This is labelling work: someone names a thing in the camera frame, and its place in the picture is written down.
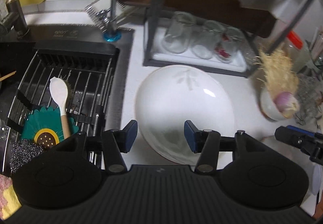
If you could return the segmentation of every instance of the countertop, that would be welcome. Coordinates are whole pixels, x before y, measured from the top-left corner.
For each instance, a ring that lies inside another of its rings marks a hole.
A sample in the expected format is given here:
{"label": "countertop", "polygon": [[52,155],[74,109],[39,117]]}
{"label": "countertop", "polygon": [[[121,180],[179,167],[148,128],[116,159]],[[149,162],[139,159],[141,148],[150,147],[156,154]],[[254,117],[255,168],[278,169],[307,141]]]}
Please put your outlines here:
{"label": "countertop", "polygon": [[[31,14],[25,16],[28,24],[93,24],[86,13],[47,13]],[[136,92],[142,81],[156,67],[143,67],[143,26],[127,24],[126,27],[135,30],[134,41],[130,56],[127,82],[125,87],[121,128],[130,120],[135,119],[134,103]],[[243,77],[210,74],[215,80],[222,84],[229,95],[235,114],[235,130],[243,129],[247,134],[260,140],[265,136],[273,135],[279,126],[295,125],[293,119],[275,122],[265,118],[258,107],[257,91],[254,80]],[[157,154],[143,139],[140,132],[133,144],[131,151],[123,154],[127,167],[132,164],[145,165],[174,165]],[[218,168],[223,168],[232,161],[231,154],[227,152],[219,161]],[[314,214],[316,196],[310,196],[302,208],[309,214]]]}

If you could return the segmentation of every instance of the yellow cloth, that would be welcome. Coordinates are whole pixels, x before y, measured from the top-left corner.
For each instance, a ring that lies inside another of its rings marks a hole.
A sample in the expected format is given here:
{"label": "yellow cloth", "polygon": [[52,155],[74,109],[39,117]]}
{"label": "yellow cloth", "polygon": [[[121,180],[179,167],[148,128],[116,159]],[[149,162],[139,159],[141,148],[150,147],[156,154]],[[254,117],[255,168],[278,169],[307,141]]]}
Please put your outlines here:
{"label": "yellow cloth", "polygon": [[8,201],[8,204],[2,208],[2,219],[5,220],[14,214],[21,207],[21,204],[12,185],[3,191],[3,197]]}

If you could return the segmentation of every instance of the red lid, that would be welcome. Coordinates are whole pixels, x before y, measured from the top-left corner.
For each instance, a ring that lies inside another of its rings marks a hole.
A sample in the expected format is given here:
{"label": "red lid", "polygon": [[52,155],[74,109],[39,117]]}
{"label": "red lid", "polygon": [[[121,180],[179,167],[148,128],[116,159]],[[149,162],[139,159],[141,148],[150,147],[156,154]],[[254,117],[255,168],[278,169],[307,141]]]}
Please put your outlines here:
{"label": "red lid", "polygon": [[301,40],[301,38],[294,31],[290,31],[289,34],[287,35],[287,38],[290,40],[290,42],[293,43],[293,45],[298,50],[302,49],[303,41]]}

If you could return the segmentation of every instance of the onion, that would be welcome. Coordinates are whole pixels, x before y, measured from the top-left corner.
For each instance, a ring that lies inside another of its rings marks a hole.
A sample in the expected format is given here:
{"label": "onion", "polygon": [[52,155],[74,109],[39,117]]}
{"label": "onion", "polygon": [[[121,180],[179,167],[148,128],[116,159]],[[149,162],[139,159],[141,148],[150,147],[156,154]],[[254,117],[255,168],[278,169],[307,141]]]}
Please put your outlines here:
{"label": "onion", "polygon": [[297,99],[290,92],[282,92],[274,99],[274,103],[280,113],[286,118],[293,116],[299,110]]}

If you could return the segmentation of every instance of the white bowl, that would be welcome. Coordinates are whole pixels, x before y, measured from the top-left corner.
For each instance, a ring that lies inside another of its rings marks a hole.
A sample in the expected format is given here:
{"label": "white bowl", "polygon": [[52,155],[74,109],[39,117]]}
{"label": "white bowl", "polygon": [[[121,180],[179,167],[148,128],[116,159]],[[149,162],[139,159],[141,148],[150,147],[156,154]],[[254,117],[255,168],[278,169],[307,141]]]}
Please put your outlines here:
{"label": "white bowl", "polygon": [[184,137],[186,120],[222,136],[235,133],[232,104],[222,86],[189,66],[166,66],[151,73],[137,91],[135,114],[149,145],[179,164],[195,165],[200,156],[191,152]]}
{"label": "white bowl", "polygon": [[271,96],[267,88],[263,88],[261,90],[260,107],[261,107],[261,110],[265,113],[265,115],[273,120],[282,121],[287,119],[277,109],[275,103],[271,99]]}

